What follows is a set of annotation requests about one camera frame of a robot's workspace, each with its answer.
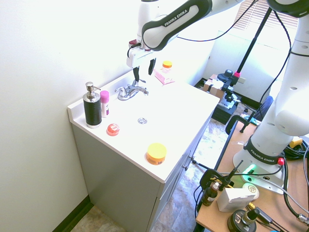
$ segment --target orange lid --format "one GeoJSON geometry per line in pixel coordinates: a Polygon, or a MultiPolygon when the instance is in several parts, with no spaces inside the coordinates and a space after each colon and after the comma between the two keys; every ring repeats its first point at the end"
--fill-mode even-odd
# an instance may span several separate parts
{"type": "Polygon", "coordinates": [[[169,60],[165,60],[163,62],[163,65],[162,65],[164,68],[171,68],[172,67],[172,62],[169,61],[169,60]]]}

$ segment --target wooden table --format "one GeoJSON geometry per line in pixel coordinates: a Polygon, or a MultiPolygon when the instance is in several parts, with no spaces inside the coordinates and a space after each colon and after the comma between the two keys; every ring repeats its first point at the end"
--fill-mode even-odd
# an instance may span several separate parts
{"type": "MultiPolygon", "coordinates": [[[[227,149],[222,157],[222,160],[218,161],[219,172],[230,172],[234,166],[232,158],[234,154],[243,148],[243,144],[248,140],[250,135],[253,134],[255,126],[250,124],[244,131],[240,133],[240,129],[243,124],[238,122],[236,129],[228,143],[227,149]]],[[[289,186],[288,192],[305,208],[308,208],[308,193],[305,175],[303,172],[302,160],[288,161],[289,168],[289,186]]],[[[239,176],[232,178],[235,185],[234,187],[240,188],[244,184],[243,180],[239,176]]],[[[273,193],[261,187],[258,187],[260,191],[260,197],[253,202],[255,206],[258,206],[265,213],[267,213],[272,219],[282,225],[290,232],[305,232],[308,227],[296,220],[296,217],[289,211],[285,205],[283,195],[273,193]]],[[[300,209],[291,199],[289,202],[292,208],[297,213],[302,213],[305,216],[306,213],[300,209]]],[[[218,209],[217,202],[213,202],[211,206],[202,205],[196,222],[211,232],[229,232],[227,228],[227,219],[232,213],[223,213],[218,209]]],[[[269,232],[270,228],[264,227],[257,223],[257,232],[269,232]]]]}

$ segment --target cardboard box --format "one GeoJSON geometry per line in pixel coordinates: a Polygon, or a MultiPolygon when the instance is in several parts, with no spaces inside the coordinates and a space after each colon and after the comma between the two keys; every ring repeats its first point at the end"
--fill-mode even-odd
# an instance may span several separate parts
{"type": "Polygon", "coordinates": [[[203,91],[207,92],[210,85],[213,85],[210,89],[210,94],[220,98],[222,100],[224,92],[221,90],[222,86],[217,84],[217,75],[212,75],[204,84],[203,91]]]}
{"type": "Polygon", "coordinates": [[[225,188],[217,199],[219,211],[235,212],[244,209],[255,197],[247,188],[225,188]]]}

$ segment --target soap dispenser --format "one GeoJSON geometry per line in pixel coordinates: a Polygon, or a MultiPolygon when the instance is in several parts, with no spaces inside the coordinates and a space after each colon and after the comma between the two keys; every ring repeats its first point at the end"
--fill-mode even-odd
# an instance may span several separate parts
{"type": "Polygon", "coordinates": [[[102,121],[100,95],[94,92],[97,87],[93,86],[92,82],[87,82],[86,88],[88,92],[83,96],[86,123],[89,128],[94,129],[99,127],[102,121]]]}

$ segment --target cabinet drawer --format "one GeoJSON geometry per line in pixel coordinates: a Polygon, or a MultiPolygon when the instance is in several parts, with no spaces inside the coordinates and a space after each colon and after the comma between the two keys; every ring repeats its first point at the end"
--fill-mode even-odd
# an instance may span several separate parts
{"type": "Polygon", "coordinates": [[[157,220],[157,218],[159,217],[160,213],[162,212],[162,210],[164,209],[164,206],[166,205],[166,203],[169,201],[170,196],[174,190],[174,187],[177,184],[177,181],[179,179],[179,175],[180,175],[181,171],[178,173],[178,175],[175,176],[175,178],[172,179],[172,182],[169,184],[168,188],[166,189],[166,191],[164,192],[164,194],[161,196],[161,198],[156,198],[155,200],[155,205],[154,205],[154,209],[148,224],[148,228],[147,231],[151,231],[151,229],[153,228],[153,226],[155,225],[155,221],[157,220]]]}
{"type": "Polygon", "coordinates": [[[183,166],[187,167],[189,165],[189,162],[191,160],[188,159],[188,157],[189,156],[193,156],[193,154],[194,154],[194,152],[195,152],[195,150],[197,148],[197,145],[198,145],[200,139],[202,138],[202,136],[203,136],[203,134],[204,134],[204,132],[206,130],[206,127],[207,127],[210,119],[211,119],[211,117],[208,117],[208,119],[206,120],[204,125],[201,127],[201,129],[199,130],[199,132],[195,136],[194,140],[189,145],[189,147],[186,150],[186,152],[182,155],[182,157],[180,158],[180,160],[176,164],[174,170],[170,174],[170,176],[167,179],[166,183],[164,183],[164,184],[161,183],[160,184],[160,188],[159,188],[159,191],[158,191],[158,194],[157,194],[158,198],[161,198],[161,196],[165,193],[166,189],[169,187],[169,185],[171,184],[171,182],[174,179],[174,177],[177,176],[177,174],[182,171],[183,166]]]}
{"type": "Polygon", "coordinates": [[[166,192],[167,188],[172,183],[172,180],[174,179],[174,177],[177,176],[177,174],[183,168],[183,165],[185,164],[189,154],[190,154],[190,151],[189,152],[185,152],[183,154],[183,156],[180,158],[180,160],[176,164],[174,170],[169,175],[169,178],[167,179],[166,183],[164,183],[164,184],[161,183],[160,188],[159,188],[159,192],[158,192],[158,195],[157,195],[158,198],[161,198],[161,196],[166,192]]]}

